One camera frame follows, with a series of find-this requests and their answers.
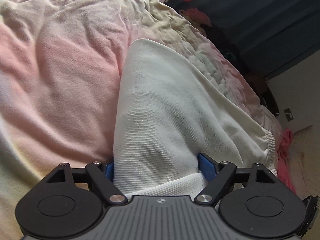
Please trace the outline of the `teal curtain right panel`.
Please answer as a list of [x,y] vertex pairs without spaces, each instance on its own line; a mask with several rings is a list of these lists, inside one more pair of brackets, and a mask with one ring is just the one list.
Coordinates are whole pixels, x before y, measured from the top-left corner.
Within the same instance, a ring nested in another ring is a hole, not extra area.
[[246,68],[274,77],[319,50],[319,0],[169,0],[196,8],[234,45]]

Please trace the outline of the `pile of clothes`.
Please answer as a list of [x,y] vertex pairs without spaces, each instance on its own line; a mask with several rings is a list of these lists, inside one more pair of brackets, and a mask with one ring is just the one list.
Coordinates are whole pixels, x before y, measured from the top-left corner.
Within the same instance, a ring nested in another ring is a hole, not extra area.
[[231,44],[225,34],[211,21],[208,15],[197,8],[179,10],[178,13],[188,20],[203,36],[208,38],[216,48],[222,53],[228,53],[234,57],[239,55],[238,48]]

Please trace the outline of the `pastel pink bed sheet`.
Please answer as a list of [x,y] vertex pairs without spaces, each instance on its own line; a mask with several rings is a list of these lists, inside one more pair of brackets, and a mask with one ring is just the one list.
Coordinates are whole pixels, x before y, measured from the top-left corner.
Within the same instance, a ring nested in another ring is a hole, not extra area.
[[274,171],[282,137],[242,75],[159,0],[1,0],[1,239],[19,239],[17,202],[61,162],[112,156],[130,44],[157,41],[192,63],[258,124],[267,149],[239,160]]

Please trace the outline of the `cream zip-up sweatshirt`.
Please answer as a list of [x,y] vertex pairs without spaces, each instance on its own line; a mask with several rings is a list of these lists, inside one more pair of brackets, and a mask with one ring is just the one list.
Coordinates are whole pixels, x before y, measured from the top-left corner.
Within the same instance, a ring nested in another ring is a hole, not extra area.
[[208,182],[200,153],[275,171],[276,143],[187,59],[138,39],[120,79],[113,153],[113,182],[125,196],[195,197]]

